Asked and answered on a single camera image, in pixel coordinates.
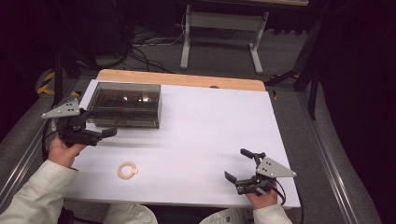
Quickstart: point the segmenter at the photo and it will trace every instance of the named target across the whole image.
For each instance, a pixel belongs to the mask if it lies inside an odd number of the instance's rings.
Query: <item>hand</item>
[[[75,157],[86,146],[75,144],[67,147],[58,135],[52,140],[49,147],[49,160],[67,168],[71,168]]]
[[[277,204],[277,193],[273,189],[271,189],[271,192],[267,195],[257,196],[255,193],[246,195],[253,205],[253,209],[260,209]]]

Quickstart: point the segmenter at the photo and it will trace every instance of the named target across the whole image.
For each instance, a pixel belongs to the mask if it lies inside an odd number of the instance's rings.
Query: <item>metal gripper jaw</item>
[[[117,128],[102,130],[100,133],[86,130],[86,121],[92,115],[90,110],[78,107],[78,99],[67,100],[51,111],[43,114],[43,119],[56,119],[55,131],[68,147],[74,144],[96,146],[103,138],[117,134]]]
[[[233,175],[224,172],[225,178],[235,185],[238,194],[266,195],[274,188],[277,177],[297,176],[292,170],[266,157],[265,153],[252,153],[242,148],[241,154],[254,159],[256,174],[250,179],[237,180]]]

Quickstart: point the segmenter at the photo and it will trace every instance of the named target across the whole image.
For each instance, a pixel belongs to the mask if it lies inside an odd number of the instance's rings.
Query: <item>white table surface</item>
[[[99,81],[91,82],[80,107],[87,107]],[[224,177],[224,171],[238,180],[255,175],[254,160],[240,148],[290,167],[268,92],[162,85],[162,98],[159,130],[119,129],[76,157],[79,175],[66,199],[246,207],[246,196]],[[101,130],[90,123],[87,129]],[[139,169],[129,180],[117,175],[126,161]],[[293,178],[278,180],[287,194],[284,206],[299,207]]]

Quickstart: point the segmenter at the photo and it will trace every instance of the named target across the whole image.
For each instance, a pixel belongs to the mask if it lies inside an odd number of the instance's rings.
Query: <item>black cable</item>
[[[86,220],[86,219],[83,219],[80,217],[74,217],[74,220],[82,222],[82,223],[88,223],[88,224],[102,224],[101,222],[89,221],[89,220]]]
[[[301,219],[300,219],[300,224],[304,223],[304,217],[305,217],[305,210],[304,210],[304,203],[303,203],[303,198],[301,197],[300,191],[297,189],[297,195],[298,199],[300,200],[300,206],[301,206]]]
[[[52,134],[57,133],[57,132],[58,132],[58,130],[52,131],[51,133],[49,133],[49,134],[46,135],[46,138],[50,137]]]
[[[125,47],[125,49],[124,49],[122,56],[119,59],[117,59],[115,62],[108,63],[108,64],[98,64],[96,62],[93,62],[90,59],[87,59],[85,56],[80,55],[79,53],[75,52],[72,49],[65,49],[64,51],[66,53],[69,53],[70,55],[72,55],[74,58],[80,60],[85,65],[88,65],[91,69],[100,71],[102,69],[113,67],[113,66],[116,66],[116,65],[122,63],[126,59],[126,57],[128,57],[128,51],[129,51],[128,44],[125,43],[124,47]]]
[[[62,53],[59,51],[55,56],[55,94],[53,95],[52,106],[57,105],[64,98],[64,76],[62,60],[64,59]]]
[[[47,119],[44,124],[43,134],[41,136],[41,157],[43,158],[43,161],[46,161],[47,158],[49,157],[49,153],[48,153],[47,147],[46,147],[46,138],[47,138],[46,134],[47,134],[49,125],[50,125],[50,119]]]
[[[140,59],[140,60],[143,60],[143,59],[144,59],[144,58],[142,58],[142,57],[140,57],[140,56],[138,56],[138,55],[136,55],[136,54],[134,54],[134,57],[137,57],[137,58]],[[157,61],[153,61],[153,60],[148,60],[148,62],[149,62],[149,65],[152,66],[152,69],[153,69],[154,71],[159,72],[159,71],[156,69],[156,67],[161,68],[161,69],[162,69],[162,72],[164,71],[164,67],[163,67],[163,64],[162,64],[162,63],[157,62]]]
[[[160,66],[157,65],[157,64],[150,63],[150,61],[152,61],[152,60],[144,61],[144,60],[140,59],[138,56],[133,55],[133,54],[131,54],[131,53],[129,53],[129,56],[131,56],[132,58],[138,60],[139,62],[147,63],[147,64],[149,64],[149,65],[151,65],[151,66],[161,68],[161,69],[163,70],[163,72],[167,72],[167,73],[170,73],[170,74],[174,74],[174,72],[171,72],[171,71],[169,71],[169,70],[167,70],[167,69],[165,69],[165,68],[163,68],[163,67],[160,67]]]
[[[143,55],[143,57],[144,57],[144,59],[146,61],[146,66],[147,66],[148,72],[149,72],[149,60],[148,60],[148,57],[146,57],[146,54],[143,53],[143,51],[140,50],[140,49],[137,49],[137,48],[134,48],[134,47],[132,47],[132,49],[135,49],[135,50],[139,51]]]
[[[130,43],[136,48],[140,48],[142,46],[157,46],[160,44],[171,45],[176,43],[181,38],[182,35],[179,35],[178,37],[171,37],[168,35],[161,35],[158,33],[151,34],[150,30],[138,31],[136,28],[136,33],[130,38]]]
[[[282,189],[283,194],[281,194],[281,193],[279,192],[279,190],[277,190],[275,187],[272,187],[272,189],[280,196],[280,198],[282,199],[282,204],[281,204],[281,205],[283,205],[283,204],[285,204],[285,202],[286,202],[286,193],[285,193],[285,190],[283,189],[282,185],[279,183],[279,181],[276,180],[276,183],[277,183],[277,184],[280,186],[280,188]]]

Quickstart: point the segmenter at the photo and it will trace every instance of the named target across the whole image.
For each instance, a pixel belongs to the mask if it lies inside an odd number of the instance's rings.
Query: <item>metal stand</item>
[[[280,77],[276,77],[265,82],[265,86],[274,86],[275,84],[286,80],[289,77],[293,77],[296,74],[300,74],[297,81],[294,83],[293,88],[295,91],[304,91],[308,86],[309,82],[311,83],[311,92],[309,94],[309,107],[308,111],[311,115],[311,119],[315,120],[315,104],[317,99],[317,91],[318,91],[318,79],[319,79],[319,67],[320,63],[323,61],[322,56],[319,54],[316,55],[317,58],[312,57],[312,52],[314,48],[317,46],[317,37],[323,22],[323,18],[318,18],[314,23],[311,31],[309,32],[308,37],[306,38],[303,48],[300,51],[299,56],[297,57],[296,62],[294,63],[293,68],[281,75]]]
[[[184,31],[184,45],[181,54],[180,69],[186,70],[189,65],[190,54],[190,30],[191,27],[232,29],[243,31],[256,31],[254,43],[249,43],[249,50],[257,74],[262,74],[262,64],[260,62],[257,48],[262,40],[262,33],[268,21],[268,12],[260,16],[240,16],[219,13],[205,13],[191,11],[191,5],[187,5],[186,24]]]
[[[54,100],[52,106],[59,104],[64,98],[64,68],[62,65],[63,58],[64,57],[60,51],[55,56],[55,95],[53,96]]]

